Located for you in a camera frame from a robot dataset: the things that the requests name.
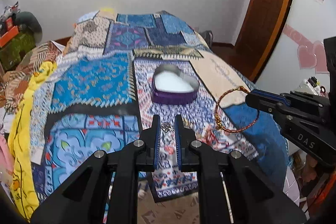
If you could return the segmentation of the purple heart-shaped tin box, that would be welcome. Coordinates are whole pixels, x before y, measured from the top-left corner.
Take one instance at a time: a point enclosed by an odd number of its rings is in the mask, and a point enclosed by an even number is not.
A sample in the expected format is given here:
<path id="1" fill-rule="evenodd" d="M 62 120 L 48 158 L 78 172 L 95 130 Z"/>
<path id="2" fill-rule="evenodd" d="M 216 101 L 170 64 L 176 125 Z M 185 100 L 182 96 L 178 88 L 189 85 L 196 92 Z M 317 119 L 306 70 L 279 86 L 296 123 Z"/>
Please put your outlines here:
<path id="1" fill-rule="evenodd" d="M 151 100 L 161 105 L 187 105 L 196 100 L 199 81 L 171 64 L 159 65 L 152 77 Z"/>

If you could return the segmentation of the patchwork patterned blue bedspread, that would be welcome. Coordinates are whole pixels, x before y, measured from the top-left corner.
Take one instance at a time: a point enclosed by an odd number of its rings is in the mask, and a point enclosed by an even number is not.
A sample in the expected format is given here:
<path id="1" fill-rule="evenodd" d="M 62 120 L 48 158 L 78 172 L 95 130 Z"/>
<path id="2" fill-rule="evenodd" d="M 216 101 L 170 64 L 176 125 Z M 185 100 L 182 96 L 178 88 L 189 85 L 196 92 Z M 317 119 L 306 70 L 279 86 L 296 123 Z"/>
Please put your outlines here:
<path id="1" fill-rule="evenodd" d="M 199 81 L 196 100 L 161 105 L 151 100 L 155 69 L 179 67 Z M 174 118 L 213 149 L 240 151 L 282 187 L 288 149 L 272 116 L 245 103 L 254 83 L 213 54 L 203 38 L 168 13 L 86 14 L 75 27 L 66 55 L 35 91 L 30 124 L 30 161 L 39 202 L 44 201 L 94 151 L 120 151 L 161 118 L 158 167 L 149 177 L 156 201 L 197 190 L 192 172 L 179 171 Z"/>

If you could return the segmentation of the dark bag on floor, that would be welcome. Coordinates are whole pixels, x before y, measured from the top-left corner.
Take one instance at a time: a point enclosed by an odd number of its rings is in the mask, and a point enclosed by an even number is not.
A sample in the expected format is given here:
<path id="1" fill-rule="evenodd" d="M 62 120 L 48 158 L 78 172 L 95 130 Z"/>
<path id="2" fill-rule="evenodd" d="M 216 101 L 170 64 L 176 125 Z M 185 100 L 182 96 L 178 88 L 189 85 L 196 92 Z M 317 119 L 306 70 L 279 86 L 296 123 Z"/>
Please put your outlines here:
<path id="1" fill-rule="evenodd" d="M 208 47 L 212 47 L 213 44 L 213 32 L 211 30 L 200 33 L 201 37 L 205 40 Z"/>

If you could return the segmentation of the brown wooden door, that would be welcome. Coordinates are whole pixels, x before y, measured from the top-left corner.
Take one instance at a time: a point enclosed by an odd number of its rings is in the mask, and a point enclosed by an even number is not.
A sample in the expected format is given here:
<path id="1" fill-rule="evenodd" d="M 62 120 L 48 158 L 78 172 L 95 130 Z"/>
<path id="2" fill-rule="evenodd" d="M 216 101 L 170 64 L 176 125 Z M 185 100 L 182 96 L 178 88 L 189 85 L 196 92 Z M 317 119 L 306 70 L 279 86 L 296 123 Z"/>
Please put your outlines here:
<path id="1" fill-rule="evenodd" d="M 250 0 L 235 50 L 238 70 L 255 82 L 261 75 L 283 27 L 290 0 Z"/>

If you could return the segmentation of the yellow blanket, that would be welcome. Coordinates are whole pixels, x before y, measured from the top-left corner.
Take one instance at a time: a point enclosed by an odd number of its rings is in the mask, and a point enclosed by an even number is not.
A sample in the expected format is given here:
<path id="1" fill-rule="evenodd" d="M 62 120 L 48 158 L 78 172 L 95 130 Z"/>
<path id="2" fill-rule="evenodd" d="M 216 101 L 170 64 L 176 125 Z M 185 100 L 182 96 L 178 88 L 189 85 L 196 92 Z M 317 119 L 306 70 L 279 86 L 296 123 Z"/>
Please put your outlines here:
<path id="1" fill-rule="evenodd" d="M 30 78 L 28 87 L 18 104 L 17 112 L 11 126 L 8 146 L 14 157 L 13 181 L 10 193 L 21 216 L 30 221 L 39 200 L 33 184 L 30 163 L 30 119 L 35 91 L 57 68 L 56 63 L 45 61 Z"/>

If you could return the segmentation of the brown patterned cloth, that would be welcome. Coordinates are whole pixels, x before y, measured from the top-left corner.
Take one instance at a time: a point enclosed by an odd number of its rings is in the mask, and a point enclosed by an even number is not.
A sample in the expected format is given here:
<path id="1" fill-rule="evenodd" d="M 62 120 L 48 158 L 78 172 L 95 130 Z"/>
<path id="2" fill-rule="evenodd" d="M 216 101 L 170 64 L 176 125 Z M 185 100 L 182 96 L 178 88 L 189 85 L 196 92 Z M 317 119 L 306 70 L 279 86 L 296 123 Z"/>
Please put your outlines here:
<path id="1" fill-rule="evenodd" d="M 30 78 L 45 61 L 54 62 L 61 50 L 51 41 L 29 51 L 14 71 L 5 73 L 5 109 L 15 112 L 23 98 Z"/>

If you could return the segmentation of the dark green round cushion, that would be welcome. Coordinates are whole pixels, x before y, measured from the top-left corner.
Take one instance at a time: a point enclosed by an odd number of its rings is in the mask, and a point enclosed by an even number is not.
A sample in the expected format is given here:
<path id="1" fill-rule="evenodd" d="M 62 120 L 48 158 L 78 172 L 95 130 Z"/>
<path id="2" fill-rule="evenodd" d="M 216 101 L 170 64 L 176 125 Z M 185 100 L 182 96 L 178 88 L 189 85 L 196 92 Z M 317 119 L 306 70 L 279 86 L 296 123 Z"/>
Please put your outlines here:
<path id="1" fill-rule="evenodd" d="M 35 39 L 35 44 L 40 44 L 43 37 L 42 26 L 38 22 L 37 18 L 33 13 L 28 11 L 21 11 L 17 13 L 15 18 L 16 25 L 23 25 L 26 28 L 29 28 L 33 32 Z"/>

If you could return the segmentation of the orange box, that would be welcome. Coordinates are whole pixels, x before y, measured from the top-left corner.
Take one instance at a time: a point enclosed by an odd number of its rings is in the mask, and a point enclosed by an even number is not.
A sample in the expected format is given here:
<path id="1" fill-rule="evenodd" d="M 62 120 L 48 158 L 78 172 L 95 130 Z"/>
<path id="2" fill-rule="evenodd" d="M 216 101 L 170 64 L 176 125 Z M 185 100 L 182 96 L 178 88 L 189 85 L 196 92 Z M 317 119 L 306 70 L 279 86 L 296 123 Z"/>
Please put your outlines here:
<path id="1" fill-rule="evenodd" d="M 0 47 L 4 47 L 11 39 L 15 38 L 19 34 L 19 30 L 17 26 L 14 26 L 9 31 L 7 31 L 3 36 L 0 38 Z"/>

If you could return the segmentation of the pink heart wall sticker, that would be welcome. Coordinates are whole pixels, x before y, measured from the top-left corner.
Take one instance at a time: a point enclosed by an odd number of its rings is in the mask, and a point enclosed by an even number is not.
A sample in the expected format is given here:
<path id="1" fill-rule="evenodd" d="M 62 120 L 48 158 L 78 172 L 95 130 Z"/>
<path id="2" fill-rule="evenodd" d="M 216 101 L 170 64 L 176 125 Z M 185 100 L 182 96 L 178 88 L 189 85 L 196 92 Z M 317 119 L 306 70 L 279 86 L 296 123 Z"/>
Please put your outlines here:
<path id="1" fill-rule="evenodd" d="M 307 42 L 298 46 L 297 57 L 300 69 L 314 69 L 315 74 L 329 74 L 323 42 Z"/>

